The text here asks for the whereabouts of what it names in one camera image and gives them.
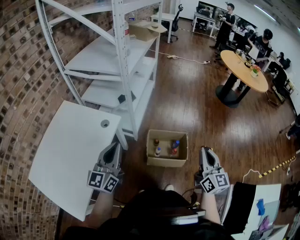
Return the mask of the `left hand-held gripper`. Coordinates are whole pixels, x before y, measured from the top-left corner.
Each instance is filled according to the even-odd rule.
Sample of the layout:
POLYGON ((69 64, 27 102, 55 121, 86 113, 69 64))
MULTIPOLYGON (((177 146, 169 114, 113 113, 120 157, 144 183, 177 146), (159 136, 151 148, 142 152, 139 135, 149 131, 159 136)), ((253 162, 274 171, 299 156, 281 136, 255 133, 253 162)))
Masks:
POLYGON ((98 157, 98 163, 88 172, 87 187, 112 194, 122 183, 124 172, 120 168, 122 146, 115 142, 104 148, 98 157))

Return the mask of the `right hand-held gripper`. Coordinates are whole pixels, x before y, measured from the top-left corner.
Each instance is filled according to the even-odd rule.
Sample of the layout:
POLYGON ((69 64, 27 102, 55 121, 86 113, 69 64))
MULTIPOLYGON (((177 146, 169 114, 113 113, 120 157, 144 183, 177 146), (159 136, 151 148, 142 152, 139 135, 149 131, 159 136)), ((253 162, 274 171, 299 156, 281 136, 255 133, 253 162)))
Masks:
POLYGON ((220 165, 220 161, 212 148, 202 146, 199 151, 201 172, 195 174, 195 187, 207 194, 215 195, 229 188, 228 174, 220 165))

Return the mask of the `brown cardboard box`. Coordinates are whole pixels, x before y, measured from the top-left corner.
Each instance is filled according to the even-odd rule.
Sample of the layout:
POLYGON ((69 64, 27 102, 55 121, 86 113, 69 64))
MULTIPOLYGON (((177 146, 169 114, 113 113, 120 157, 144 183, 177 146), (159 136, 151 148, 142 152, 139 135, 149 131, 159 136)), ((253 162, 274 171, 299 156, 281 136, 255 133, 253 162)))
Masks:
POLYGON ((160 167, 182 167, 188 160, 188 135, 185 132, 150 129, 147 134, 146 144, 147 165, 160 167), (154 140, 159 140, 159 145, 154 145, 154 140), (172 143, 179 140, 178 156, 171 157, 172 143), (161 148, 159 157, 155 157, 156 147, 161 148))

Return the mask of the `person's left forearm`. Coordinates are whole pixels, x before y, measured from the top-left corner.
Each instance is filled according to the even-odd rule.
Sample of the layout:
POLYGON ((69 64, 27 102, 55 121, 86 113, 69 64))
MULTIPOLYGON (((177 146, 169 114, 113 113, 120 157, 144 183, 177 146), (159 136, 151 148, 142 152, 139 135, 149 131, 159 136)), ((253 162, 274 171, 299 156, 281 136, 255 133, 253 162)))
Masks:
POLYGON ((89 216, 89 227, 99 228, 105 221, 112 217, 113 194, 100 192, 93 210, 89 216))

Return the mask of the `person's right forearm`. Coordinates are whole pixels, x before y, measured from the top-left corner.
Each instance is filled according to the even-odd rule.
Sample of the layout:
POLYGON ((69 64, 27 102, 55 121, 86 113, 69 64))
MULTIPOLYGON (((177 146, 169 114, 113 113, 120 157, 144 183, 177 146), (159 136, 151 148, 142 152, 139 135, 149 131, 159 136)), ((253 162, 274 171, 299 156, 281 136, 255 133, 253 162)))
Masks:
POLYGON ((201 199, 201 209, 205 210, 204 217, 216 224, 221 224, 220 216, 217 209, 217 203, 214 195, 204 192, 201 199))

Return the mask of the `black cloth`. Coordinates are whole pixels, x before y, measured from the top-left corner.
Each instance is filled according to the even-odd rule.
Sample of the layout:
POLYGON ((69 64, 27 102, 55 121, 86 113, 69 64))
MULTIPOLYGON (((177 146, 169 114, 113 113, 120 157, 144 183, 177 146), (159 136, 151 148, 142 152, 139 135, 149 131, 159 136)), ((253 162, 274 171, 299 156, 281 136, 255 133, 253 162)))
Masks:
POLYGON ((230 207, 223 222, 224 228, 230 234, 244 231, 254 202, 255 192, 256 185, 241 182, 236 182, 234 185, 230 207))

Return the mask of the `small black object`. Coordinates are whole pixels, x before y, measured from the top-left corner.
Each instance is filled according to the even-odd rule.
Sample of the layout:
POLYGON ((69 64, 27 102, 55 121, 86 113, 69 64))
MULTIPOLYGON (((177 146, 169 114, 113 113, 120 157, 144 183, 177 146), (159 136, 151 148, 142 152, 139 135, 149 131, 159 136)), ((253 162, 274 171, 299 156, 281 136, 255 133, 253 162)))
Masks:
MULTIPOLYGON (((133 91, 131 91, 131 98, 132 98, 132 101, 134 101, 136 99, 136 96, 134 95, 133 91)), ((125 102, 126 101, 125 95, 124 94, 119 95, 118 101, 119 101, 119 104, 122 104, 123 102, 125 102)))

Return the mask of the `white side table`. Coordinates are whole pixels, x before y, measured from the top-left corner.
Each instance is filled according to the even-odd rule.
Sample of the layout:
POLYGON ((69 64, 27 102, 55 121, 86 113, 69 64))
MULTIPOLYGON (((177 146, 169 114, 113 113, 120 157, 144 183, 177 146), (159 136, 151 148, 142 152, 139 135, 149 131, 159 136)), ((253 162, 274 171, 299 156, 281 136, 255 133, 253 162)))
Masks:
POLYGON ((252 203, 251 211, 243 233, 232 234, 235 240, 248 240, 252 231, 258 229, 260 216, 256 206, 258 200, 263 199, 264 203, 270 203, 279 200, 281 184, 257 185, 255 197, 252 203))

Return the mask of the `blue crumpled object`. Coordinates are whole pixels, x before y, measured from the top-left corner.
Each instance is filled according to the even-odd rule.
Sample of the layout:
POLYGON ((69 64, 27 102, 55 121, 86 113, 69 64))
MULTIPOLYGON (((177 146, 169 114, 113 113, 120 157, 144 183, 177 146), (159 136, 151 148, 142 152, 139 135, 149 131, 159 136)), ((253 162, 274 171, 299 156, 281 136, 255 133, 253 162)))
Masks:
POLYGON ((265 214, 265 207, 264 207, 263 199, 259 199, 256 206, 258 208, 258 215, 263 216, 265 214))

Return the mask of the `yellow black floor tape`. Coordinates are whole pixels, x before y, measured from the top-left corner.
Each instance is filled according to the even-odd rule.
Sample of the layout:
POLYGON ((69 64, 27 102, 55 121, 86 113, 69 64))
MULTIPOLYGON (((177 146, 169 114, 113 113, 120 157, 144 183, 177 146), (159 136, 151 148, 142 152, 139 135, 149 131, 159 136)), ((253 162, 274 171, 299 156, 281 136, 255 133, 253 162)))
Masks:
POLYGON ((272 172, 276 171, 276 170, 279 169, 279 168, 284 168, 284 169, 286 169, 286 170, 287 170, 287 175, 288 175, 289 172, 291 171, 290 165, 291 165, 291 163, 293 163, 296 159, 297 159, 297 157, 296 157, 296 156, 293 156, 292 158, 290 158, 290 159, 288 159, 288 160, 286 160, 286 161, 284 161, 284 162, 282 162, 282 163, 276 165, 275 167, 273 167, 273 168, 271 168, 271 169, 265 171, 263 174, 259 174, 258 177, 261 179, 261 178, 263 178, 264 176, 267 176, 268 174, 271 174, 272 172))

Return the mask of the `printed papers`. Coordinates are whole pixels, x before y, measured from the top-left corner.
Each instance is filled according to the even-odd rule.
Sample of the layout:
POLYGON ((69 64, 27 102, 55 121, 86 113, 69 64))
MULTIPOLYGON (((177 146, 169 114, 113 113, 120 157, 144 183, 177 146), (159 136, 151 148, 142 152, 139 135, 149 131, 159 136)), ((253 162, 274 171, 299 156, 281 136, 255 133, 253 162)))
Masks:
POLYGON ((251 232, 248 240, 284 240, 288 226, 270 224, 270 217, 266 216, 258 229, 251 232))

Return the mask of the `round wooden table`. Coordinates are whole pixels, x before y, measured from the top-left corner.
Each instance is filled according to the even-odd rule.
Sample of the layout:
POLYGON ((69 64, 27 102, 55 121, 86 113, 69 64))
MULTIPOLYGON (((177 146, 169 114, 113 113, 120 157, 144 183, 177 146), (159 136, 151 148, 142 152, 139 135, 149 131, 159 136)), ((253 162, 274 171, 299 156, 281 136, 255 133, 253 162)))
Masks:
POLYGON ((268 83, 263 73, 259 72, 257 77, 252 76, 253 69, 246 67, 242 58, 233 51, 223 50, 220 56, 226 67, 231 71, 225 84, 216 87, 216 96, 224 105, 231 108, 237 107, 250 89, 260 93, 267 92, 268 83), (246 88, 239 95, 233 91, 233 86, 237 80, 246 85, 246 88))

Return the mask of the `clear bottle red label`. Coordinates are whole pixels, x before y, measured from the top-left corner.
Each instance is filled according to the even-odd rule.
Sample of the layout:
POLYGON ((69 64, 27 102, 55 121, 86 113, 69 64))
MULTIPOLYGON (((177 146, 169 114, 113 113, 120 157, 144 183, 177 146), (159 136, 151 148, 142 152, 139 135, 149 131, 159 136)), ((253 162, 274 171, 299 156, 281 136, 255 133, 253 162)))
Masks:
POLYGON ((130 55, 130 34, 129 34, 129 25, 128 22, 124 21, 124 35, 125 35, 125 46, 127 56, 130 55))

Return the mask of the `cardboard carton with folded flaps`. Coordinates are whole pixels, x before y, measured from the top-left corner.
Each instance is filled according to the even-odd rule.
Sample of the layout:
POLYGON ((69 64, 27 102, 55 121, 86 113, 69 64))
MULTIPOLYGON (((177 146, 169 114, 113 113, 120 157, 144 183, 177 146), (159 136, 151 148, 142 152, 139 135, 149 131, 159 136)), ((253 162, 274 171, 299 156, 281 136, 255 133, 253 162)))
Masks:
POLYGON ((167 31, 162 24, 152 21, 130 21, 128 26, 131 35, 135 35, 136 39, 145 42, 155 39, 167 31))

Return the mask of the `small white desk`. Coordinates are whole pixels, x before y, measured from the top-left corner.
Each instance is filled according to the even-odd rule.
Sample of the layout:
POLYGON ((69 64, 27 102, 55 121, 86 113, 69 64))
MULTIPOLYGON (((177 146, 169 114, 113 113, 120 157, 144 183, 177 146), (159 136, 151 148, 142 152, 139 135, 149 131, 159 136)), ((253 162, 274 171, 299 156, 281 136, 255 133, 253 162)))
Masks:
MULTIPOLYGON (((171 43, 172 40, 171 40, 171 36, 172 36, 172 24, 173 24, 173 21, 175 19, 175 15, 174 14, 168 14, 168 13, 163 13, 162 14, 162 21, 163 22, 166 22, 166 23, 169 23, 169 25, 166 27, 168 29, 168 39, 167 39, 167 43, 171 43)), ((151 16, 151 21, 152 22, 157 22, 158 21, 158 14, 155 14, 155 15, 152 15, 151 16)))

